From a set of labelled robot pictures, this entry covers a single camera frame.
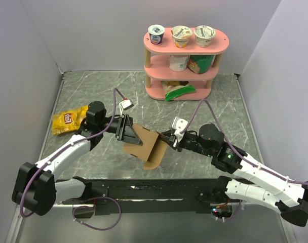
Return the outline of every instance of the pink shelf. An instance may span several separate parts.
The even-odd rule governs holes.
[[[165,100],[165,94],[161,81],[151,78],[150,83],[151,87],[146,88],[148,95],[153,99]],[[205,88],[205,81],[190,81],[189,83],[195,87],[196,91],[190,94],[181,95],[174,100],[201,100],[209,95],[210,89]]]
[[[159,46],[153,45],[149,40],[149,33],[146,33],[144,36],[145,47],[153,53],[156,54],[166,54],[166,55],[217,55],[223,53],[228,45],[229,40],[226,34],[216,30],[216,36],[211,41],[208,47],[198,47],[195,42],[195,33],[193,33],[190,38],[188,45],[184,48],[178,48],[173,45],[172,28],[165,28],[165,33],[163,36],[162,44]]]
[[[188,68],[182,72],[173,71],[169,68],[169,56],[157,55],[150,58],[150,67],[144,67],[147,75],[159,80],[210,80],[218,73],[218,67],[210,66],[208,71],[202,74],[195,74]]]

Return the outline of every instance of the cardboard box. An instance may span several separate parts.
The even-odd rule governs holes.
[[[125,143],[123,151],[145,161],[143,169],[155,169],[160,165],[168,145],[159,139],[159,134],[155,131],[139,124],[133,124],[133,129],[143,141],[143,145]]]

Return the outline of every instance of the marble tabletop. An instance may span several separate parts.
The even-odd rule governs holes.
[[[112,89],[117,87],[134,103],[128,114],[134,123],[155,131],[168,130],[175,116],[189,120],[198,101],[163,101],[150,98],[145,91],[142,71],[75,71],[64,74],[64,83],[55,113],[63,112],[90,102],[102,101],[107,114],[112,112]],[[234,145],[259,160],[246,110],[233,74],[219,74],[214,79],[208,97],[225,133]],[[190,126],[191,130],[215,123],[208,107],[203,104]],[[48,133],[42,158],[48,156],[73,133],[55,136]],[[100,143],[75,161],[61,175],[62,179],[80,176],[86,179],[179,179],[216,178],[229,175],[210,164],[211,158],[184,150],[177,152],[168,147],[160,166],[146,171],[143,161],[122,151],[123,142],[114,134],[104,134]]]

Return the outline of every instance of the yellow chip bag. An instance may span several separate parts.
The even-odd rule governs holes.
[[[53,115],[52,134],[58,135],[79,129],[82,120],[86,117],[88,106],[68,110]]]

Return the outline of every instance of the red logo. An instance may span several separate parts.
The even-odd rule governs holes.
[[[73,122],[71,113],[64,114],[64,122],[65,124],[70,124]]]

